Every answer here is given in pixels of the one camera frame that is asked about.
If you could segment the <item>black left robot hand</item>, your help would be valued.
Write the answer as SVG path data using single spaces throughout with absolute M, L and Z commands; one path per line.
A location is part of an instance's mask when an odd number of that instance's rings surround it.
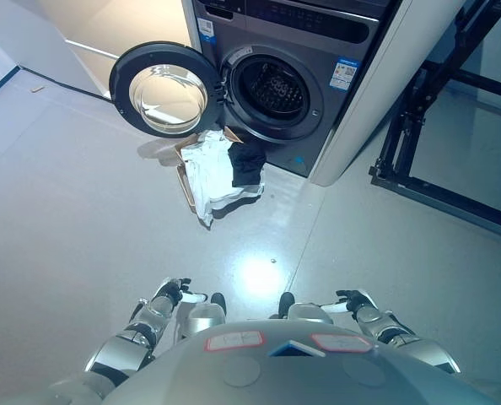
M 157 290 L 155 297 L 164 296 L 171 300 L 172 305 L 179 303 L 201 304 L 207 301 L 208 295 L 190 291 L 190 278 L 167 278 Z

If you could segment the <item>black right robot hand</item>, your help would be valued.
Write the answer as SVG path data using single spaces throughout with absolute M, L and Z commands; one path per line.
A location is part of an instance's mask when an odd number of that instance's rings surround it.
M 328 314 L 350 313 L 354 320 L 357 312 L 365 306 L 378 309 L 372 297 L 363 289 L 340 289 L 336 291 L 337 300 L 319 307 Z

